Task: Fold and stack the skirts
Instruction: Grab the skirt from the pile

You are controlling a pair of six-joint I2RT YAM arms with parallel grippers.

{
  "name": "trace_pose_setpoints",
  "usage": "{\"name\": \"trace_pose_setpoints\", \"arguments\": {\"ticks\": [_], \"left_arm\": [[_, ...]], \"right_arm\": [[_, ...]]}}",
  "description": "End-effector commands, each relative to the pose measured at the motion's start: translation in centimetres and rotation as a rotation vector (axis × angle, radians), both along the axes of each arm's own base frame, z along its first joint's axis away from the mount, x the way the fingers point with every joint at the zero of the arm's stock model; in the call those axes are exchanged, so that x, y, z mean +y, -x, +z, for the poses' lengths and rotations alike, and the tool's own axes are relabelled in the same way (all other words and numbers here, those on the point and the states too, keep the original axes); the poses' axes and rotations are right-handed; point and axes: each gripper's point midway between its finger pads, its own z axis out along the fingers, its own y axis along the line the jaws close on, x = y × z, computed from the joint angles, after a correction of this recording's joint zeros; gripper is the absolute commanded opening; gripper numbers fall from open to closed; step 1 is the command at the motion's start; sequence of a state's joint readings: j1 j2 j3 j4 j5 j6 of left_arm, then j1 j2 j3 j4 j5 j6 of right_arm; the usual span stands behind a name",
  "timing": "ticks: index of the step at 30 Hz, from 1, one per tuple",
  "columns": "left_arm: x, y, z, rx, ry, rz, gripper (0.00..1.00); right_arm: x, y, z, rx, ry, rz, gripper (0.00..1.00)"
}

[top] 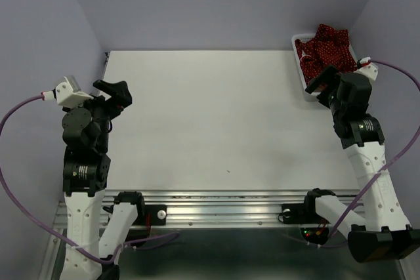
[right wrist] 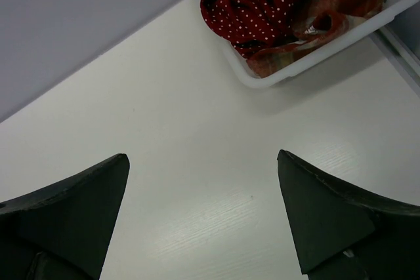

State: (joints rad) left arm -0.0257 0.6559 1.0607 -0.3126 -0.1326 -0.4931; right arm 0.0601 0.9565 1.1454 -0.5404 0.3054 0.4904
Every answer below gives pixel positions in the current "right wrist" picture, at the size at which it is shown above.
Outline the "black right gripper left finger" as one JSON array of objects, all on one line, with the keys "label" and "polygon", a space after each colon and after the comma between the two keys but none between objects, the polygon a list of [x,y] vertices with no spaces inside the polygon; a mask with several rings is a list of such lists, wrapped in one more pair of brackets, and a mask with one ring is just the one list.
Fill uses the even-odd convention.
[{"label": "black right gripper left finger", "polygon": [[1,202],[1,278],[99,279],[129,169],[120,153]]}]

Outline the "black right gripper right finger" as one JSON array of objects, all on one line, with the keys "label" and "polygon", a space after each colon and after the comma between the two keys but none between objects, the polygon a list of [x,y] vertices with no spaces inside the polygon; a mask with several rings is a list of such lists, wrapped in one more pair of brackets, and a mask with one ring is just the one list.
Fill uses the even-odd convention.
[{"label": "black right gripper right finger", "polygon": [[359,188],[289,151],[278,178],[302,274],[418,279],[419,207]]}]

